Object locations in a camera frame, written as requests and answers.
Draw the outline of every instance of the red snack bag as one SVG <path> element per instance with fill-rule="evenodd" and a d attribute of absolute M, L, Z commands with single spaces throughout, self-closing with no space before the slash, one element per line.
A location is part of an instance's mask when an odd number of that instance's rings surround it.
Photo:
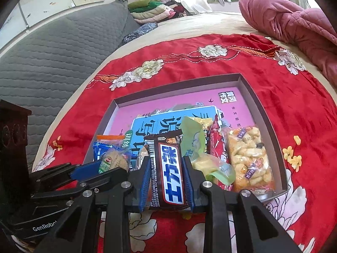
<path fill-rule="evenodd" d="M 220 160 L 222 160 L 224 163 L 229 164 L 227 158 L 225 138 L 218 121 L 219 121 L 218 115 L 215 115 L 215 119 L 209 131 L 208 151 L 210 155 L 215 156 Z M 231 191 L 233 188 L 232 184 L 227 186 L 217 179 L 214 180 L 214 183 L 216 183 L 224 190 Z"/>

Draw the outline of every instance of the floral blanket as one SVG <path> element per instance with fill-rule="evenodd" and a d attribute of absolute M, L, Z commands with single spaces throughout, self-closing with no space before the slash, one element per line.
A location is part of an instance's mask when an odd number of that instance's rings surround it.
<path fill-rule="evenodd" d="M 241 73 L 261 100 L 285 150 L 302 142 L 296 170 L 286 160 L 289 192 L 266 208 L 305 253 L 316 253 L 336 224 L 337 107 L 298 57 L 257 35 L 217 35 L 162 42 L 108 63 L 87 85 L 51 136 L 34 170 L 82 163 L 111 101 L 155 86 L 225 73 Z M 203 214 L 130 214 L 133 252 L 198 253 L 203 248 Z M 104 218 L 98 252 L 102 252 Z M 230 224 L 235 245 L 233 222 Z"/>

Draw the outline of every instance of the bed sheet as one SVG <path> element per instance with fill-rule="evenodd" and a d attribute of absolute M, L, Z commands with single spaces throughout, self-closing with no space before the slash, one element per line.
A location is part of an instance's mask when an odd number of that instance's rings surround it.
<path fill-rule="evenodd" d="M 88 83 L 95 77 L 95 75 L 111 60 L 121 58 L 128 55 L 142 47 L 153 45 L 162 41 L 169 41 L 181 38 L 196 37 L 203 34 L 258 34 L 267 36 L 261 32 L 258 32 L 252 28 L 245 19 L 239 13 L 232 12 L 209 12 L 200 15 L 187 16 L 184 18 L 178 18 L 173 20 L 168 20 L 166 22 L 160 23 L 158 28 L 151 31 L 150 33 L 143 35 L 130 43 L 120 47 L 109 57 L 107 57 L 104 62 L 96 69 L 96 71 L 78 88 L 78 90 L 69 98 L 68 102 L 64 105 L 61 111 L 58 113 L 56 119 L 53 121 L 49 127 L 42 143 L 40 144 L 38 153 L 36 155 L 33 168 L 36 166 L 38 161 L 40 161 L 47 148 L 48 140 L 52 135 L 53 131 L 64 117 L 64 115 L 69 111 L 72 105 L 76 102 L 78 97 L 81 95 Z M 337 103 L 337 93 L 335 89 L 329 84 L 326 78 L 321 74 L 318 68 L 311 64 L 309 59 L 298 50 L 297 47 L 284 44 L 283 42 L 273 40 L 277 45 L 284 47 L 297 54 L 301 61 L 304 63 L 307 70 L 318 79 L 325 89 L 332 96 L 335 103 Z"/>

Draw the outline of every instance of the metal screw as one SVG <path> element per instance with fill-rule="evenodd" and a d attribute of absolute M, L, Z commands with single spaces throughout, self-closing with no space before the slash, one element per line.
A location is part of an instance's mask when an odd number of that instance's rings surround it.
<path fill-rule="evenodd" d="M 74 203 L 73 200 L 69 200 L 65 203 L 66 206 L 71 206 Z"/>
<path fill-rule="evenodd" d="M 129 188 L 131 186 L 131 183 L 130 182 L 122 182 L 121 183 L 121 187 L 122 188 Z"/>
<path fill-rule="evenodd" d="M 244 189 L 244 190 L 241 191 L 241 195 L 243 197 L 249 197 L 250 196 L 250 191 L 247 190 L 247 189 Z"/>
<path fill-rule="evenodd" d="M 203 186 L 206 187 L 206 188 L 210 188 L 210 187 L 212 187 L 212 185 L 213 184 L 210 181 L 204 181 L 203 182 Z"/>
<path fill-rule="evenodd" d="M 91 190 L 85 190 L 85 191 L 83 191 L 82 195 L 84 197 L 88 198 L 92 195 L 92 191 Z"/>

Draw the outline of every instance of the pink comforter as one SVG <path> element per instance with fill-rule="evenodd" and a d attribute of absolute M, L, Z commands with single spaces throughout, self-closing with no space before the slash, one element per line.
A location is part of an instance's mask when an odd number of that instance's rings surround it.
<path fill-rule="evenodd" d="M 303 9 L 288 0 L 239 0 L 241 13 L 256 30 L 297 45 L 337 87 L 337 34 L 321 9 Z"/>

